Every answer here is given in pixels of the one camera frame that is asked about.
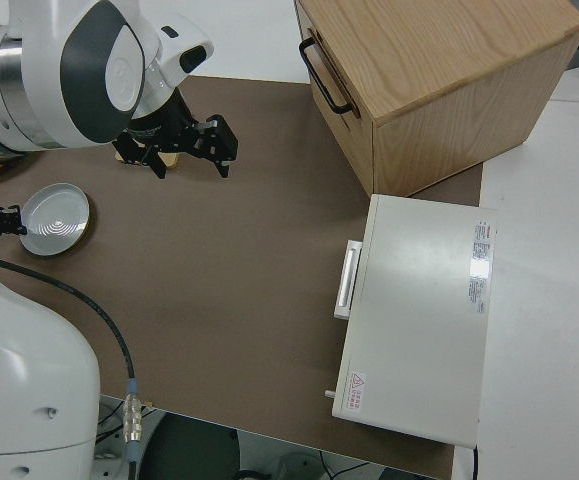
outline black drawer handle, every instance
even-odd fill
[[[318,88],[322,92],[322,95],[325,97],[325,100],[327,101],[327,105],[329,105],[329,108],[331,108],[331,110],[333,110],[334,113],[337,113],[340,115],[342,115],[343,113],[350,112],[353,109],[353,107],[351,106],[351,103],[347,103],[345,105],[336,105],[336,102],[334,102],[333,98],[331,98],[331,94],[329,93],[329,90],[327,90],[327,87],[325,87],[324,83],[322,83],[322,80],[320,80],[320,77],[318,76],[316,69],[313,68],[313,65],[311,64],[311,62],[307,58],[307,54],[305,53],[305,50],[307,50],[308,47],[311,47],[315,44],[316,44],[316,41],[314,40],[313,37],[306,38],[305,40],[300,42],[299,49],[300,49],[300,56],[302,57],[302,61],[305,62],[305,65],[307,66],[307,70],[309,70],[309,73],[311,74],[313,81],[316,82],[316,85],[318,85]]]

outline cable connector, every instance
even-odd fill
[[[123,433],[125,443],[139,442],[142,437],[142,403],[135,393],[130,393],[125,399],[123,408]]]

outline metal handle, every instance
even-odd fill
[[[351,314],[351,300],[356,284],[356,273],[358,272],[358,262],[360,261],[360,251],[362,242],[349,240],[347,242],[347,252],[342,265],[342,275],[340,275],[340,287],[338,288],[338,298],[333,316],[341,320],[349,320]]]
[[[329,108],[331,108],[331,110],[334,113],[340,115],[342,115],[343,113],[350,112],[353,109],[351,103],[346,103],[345,105],[336,105],[336,102],[334,102],[333,98],[331,97],[329,90],[327,90],[327,87],[325,87],[324,83],[322,83],[322,80],[318,76],[318,73],[316,72],[316,69],[313,67],[313,64],[311,63],[309,58],[307,58],[305,50],[307,50],[308,47],[311,47],[315,44],[316,40],[313,37],[306,38],[305,40],[300,42],[300,47],[298,48],[300,50],[300,56],[302,57],[302,61],[305,62],[307,70],[309,70],[309,73],[311,74],[313,81],[316,82],[316,85],[322,92],[322,95],[325,97],[325,100],[327,102],[327,105],[329,105]]]

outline red warning triangle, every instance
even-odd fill
[[[365,381],[354,373],[351,377],[351,388],[358,388],[360,385],[364,385]]]

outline white box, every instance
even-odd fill
[[[495,222],[371,197],[334,416],[475,447]]]

